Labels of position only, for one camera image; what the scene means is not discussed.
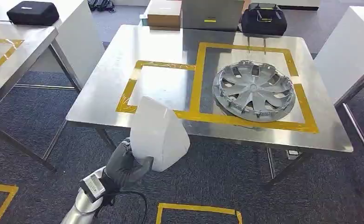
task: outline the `silver hubcap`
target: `silver hubcap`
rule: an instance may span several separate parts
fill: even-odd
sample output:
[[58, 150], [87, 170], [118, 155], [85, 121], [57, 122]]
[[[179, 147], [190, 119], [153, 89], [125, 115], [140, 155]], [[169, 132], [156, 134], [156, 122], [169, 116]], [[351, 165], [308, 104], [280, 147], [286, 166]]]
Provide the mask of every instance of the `silver hubcap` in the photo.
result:
[[216, 75], [212, 90], [228, 112], [256, 122], [285, 117], [295, 102], [291, 80], [266, 63], [240, 61], [226, 66]]

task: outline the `yellow tape outline on floor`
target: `yellow tape outline on floor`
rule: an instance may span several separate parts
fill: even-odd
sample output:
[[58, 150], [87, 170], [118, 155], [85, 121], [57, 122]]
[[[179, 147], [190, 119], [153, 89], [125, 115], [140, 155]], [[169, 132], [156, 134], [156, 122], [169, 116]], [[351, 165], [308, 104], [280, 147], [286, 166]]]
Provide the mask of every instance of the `yellow tape outline on floor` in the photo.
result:
[[161, 224], [161, 215], [164, 209], [175, 209], [175, 210], [190, 210], [190, 211], [206, 211], [206, 212], [216, 212], [228, 215], [235, 215], [238, 220], [238, 224], [243, 224], [243, 218], [241, 212], [234, 209], [225, 209], [219, 207], [211, 206], [199, 206], [199, 205], [189, 205], [189, 204], [169, 204], [169, 203], [159, 203], [156, 216], [156, 224]]
[[2, 218], [3, 213], [5, 213], [6, 209], [8, 208], [10, 202], [12, 201], [13, 197], [16, 195], [18, 191], [17, 186], [11, 186], [11, 185], [4, 185], [0, 184], [0, 192], [7, 192], [9, 193], [3, 202], [3, 204], [0, 207], [0, 218]]

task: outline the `cardboard box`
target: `cardboard box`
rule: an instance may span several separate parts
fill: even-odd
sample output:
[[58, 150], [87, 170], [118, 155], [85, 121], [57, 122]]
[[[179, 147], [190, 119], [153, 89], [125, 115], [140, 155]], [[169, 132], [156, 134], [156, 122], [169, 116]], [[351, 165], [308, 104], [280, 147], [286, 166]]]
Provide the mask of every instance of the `cardboard box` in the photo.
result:
[[181, 7], [179, 0], [151, 0], [147, 24], [151, 27], [180, 28]]

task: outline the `black cable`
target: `black cable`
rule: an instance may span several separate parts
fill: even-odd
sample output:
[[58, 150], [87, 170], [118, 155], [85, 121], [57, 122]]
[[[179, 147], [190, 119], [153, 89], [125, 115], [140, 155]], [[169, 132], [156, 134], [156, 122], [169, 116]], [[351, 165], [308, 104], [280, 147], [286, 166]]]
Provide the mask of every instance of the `black cable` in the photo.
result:
[[115, 197], [116, 195], [127, 195], [127, 194], [139, 195], [139, 196], [142, 197], [142, 199], [144, 199], [144, 202], [145, 202], [145, 213], [144, 213], [144, 218], [142, 219], [142, 222], [141, 222], [143, 224], [145, 222], [145, 220], [146, 220], [147, 210], [148, 210], [147, 198], [146, 198], [146, 196], [144, 194], [142, 194], [142, 193], [140, 193], [138, 191], [126, 190], [126, 191], [119, 191], [117, 193], [106, 194], [104, 196], [113, 196], [113, 197]]

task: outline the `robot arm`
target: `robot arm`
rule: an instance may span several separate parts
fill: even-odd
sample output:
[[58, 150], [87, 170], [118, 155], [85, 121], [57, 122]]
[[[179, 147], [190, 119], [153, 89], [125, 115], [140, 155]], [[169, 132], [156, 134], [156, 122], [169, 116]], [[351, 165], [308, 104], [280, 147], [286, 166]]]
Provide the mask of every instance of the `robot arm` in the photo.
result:
[[61, 224], [90, 224], [99, 210], [110, 204], [107, 195], [116, 195], [123, 187], [134, 185], [152, 169], [154, 158], [146, 157], [142, 166], [134, 166], [129, 138], [124, 139], [112, 153], [107, 165], [79, 182], [75, 204]]

